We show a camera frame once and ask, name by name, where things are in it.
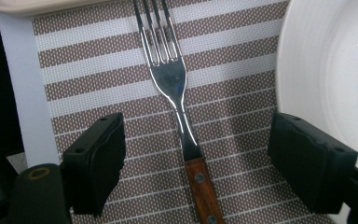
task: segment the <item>fork tine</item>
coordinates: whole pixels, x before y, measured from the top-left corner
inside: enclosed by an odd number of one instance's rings
[[[174,46],[173,49],[175,50],[177,57],[181,58],[182,52],[180,50],[175,31],[173,30],[172,20],[171,20],[171,16],[170,16],[170,11],[168,10],[168,7],[167,7],[167,2],[165,0],[161,0],[161,4],[162,4],[162,8],[164,9],[165,19],[167,20],[168,28],[170,30],[171,38],[173,41],[173,46]]]
[[[152,6],[153,6],[153,10],[155,11],[156,20],[157,20],[157,24],[158,24],[158,28],[159,28],[159,33],[161,35],[161,40],[162,40],[162,44],[164,47],[165,56],[167,59],[171,59],[172,55],[170,53],[170,48],[168,47],[167,36],[165,36],[164,28],[161,23],[161,17],[159,16],[159,13],[158,13],[158,7],[157,7],[156,0],[152,0]]]
[[[139,12],[139,8],[138,8],[138,4],[136,3],[136,0],[132,0],[132,2],[133,2],[133,8],[135,10],[136,21],[138,22],[139,34],[141,35],[142,45],[144,46],[147,64],[149,65],[149,67],[152,67],[153,59],[150,53],[149,43],[147,42],[144,24],[142,23],[141,13]]]
[[[155,31],[155,28],[153,25],[152,17],[150,16],[150,10],[149,10],[149,5],[147,4],[147,0],[144,0],[144,8],[145,8],[145,13],[146,13],[146,17],[147,17],[147,22],[149,24],[149,30],[152,35],[153,45],[156,48],[156,53],[157,53],[157,62],[155,64],[155,66],[158,66],[159,63],[162,61],[162,57],[161,57],[161,52],[159,51],[156,31]]]

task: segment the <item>fork handle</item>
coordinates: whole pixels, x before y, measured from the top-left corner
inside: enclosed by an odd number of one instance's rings
[[[203,157],[185,162],[188,182],[201,224],[223,224],[222,212]]]

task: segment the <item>white plate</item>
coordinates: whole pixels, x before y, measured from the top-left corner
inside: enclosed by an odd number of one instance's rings
[[[0,0],[0,12],[24,17],[104,1],[107,0]]]
[[[277,96],[279,111],[358,151],[358,0],[291,1],[278,49]]]

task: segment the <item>woven placemat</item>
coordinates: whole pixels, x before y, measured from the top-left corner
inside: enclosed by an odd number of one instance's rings
[[[310,214],[267,155],[288,1],[168,0],[186,105],[228,223],[331,223]],[[175,120],[145,66],[131,1],[33,18],[59,154],[99,117],[125,117],[127,159],[101,217],[75,223],[197,223]]]

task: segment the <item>fork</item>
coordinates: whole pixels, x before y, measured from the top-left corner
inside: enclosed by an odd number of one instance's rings
[[[200,149],[200,144],[192,131],[191,123],[186,114],[186,66],[175,31],[173,30],[167,3],[165,0],[161,0],[167,21],[168,35],[172,41],[171,47],[165,35],[156,0],[151,0],[151,3],[158,27],[155,27],[152,21],[147,0],[143,0],[149,27],[148,32],[153,45],[149,44],[150,41],[147,38],[137,1],[132,0],[132,2],[150,75],[158,90],[168,99],[173,107],[185,160],[186,174],[197,207],[200,223],[224,223],[223,215],[213,190],[212,181],[208,174],[208,168]]]

